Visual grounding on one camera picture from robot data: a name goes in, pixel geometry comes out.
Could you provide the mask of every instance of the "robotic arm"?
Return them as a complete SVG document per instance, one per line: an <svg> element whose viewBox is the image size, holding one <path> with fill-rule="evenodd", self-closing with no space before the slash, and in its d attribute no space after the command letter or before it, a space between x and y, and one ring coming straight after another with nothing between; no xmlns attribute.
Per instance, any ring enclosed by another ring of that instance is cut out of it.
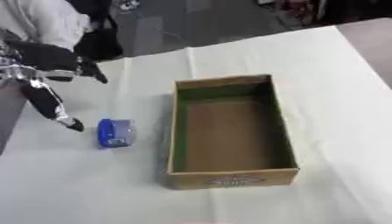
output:
<svg viewBox="0 0 392 224"><path fill-rule="evenodd" d="M108 83L93 61L65 48L19 40L0 42L0 80L19 81L24 97L42 116L71 130L83 131L83 123L67 114L61 98L45 83L46 78L71 81L75 75Z"/></svg>

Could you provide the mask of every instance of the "cardboard box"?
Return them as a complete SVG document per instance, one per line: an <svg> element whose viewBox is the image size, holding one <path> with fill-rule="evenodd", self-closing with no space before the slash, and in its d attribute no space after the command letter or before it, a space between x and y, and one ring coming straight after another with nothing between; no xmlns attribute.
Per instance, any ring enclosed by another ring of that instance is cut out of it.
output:
<svg viewBox="0 0 392 224"><path fill-rule="evenodd" d="M270 75L176 83L175 189L288 185L299 171Z"/></svg>

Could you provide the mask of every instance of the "white tablecloth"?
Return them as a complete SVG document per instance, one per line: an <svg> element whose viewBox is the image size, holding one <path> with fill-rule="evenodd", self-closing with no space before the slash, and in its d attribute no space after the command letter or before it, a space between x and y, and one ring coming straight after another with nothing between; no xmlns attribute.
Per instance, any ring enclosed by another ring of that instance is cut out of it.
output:
<svg viewBox="0 0 392 224"><path fill-rule="evenodd" d="M110 83L53 83L72 132L27 105L0 157L7 224L390 223L392 92L334 27L101 65ZM173 191L156 181L173 81L274 75L301 171L289 186ZM136 122L128 148L97 150L102 118Z"/></svg>

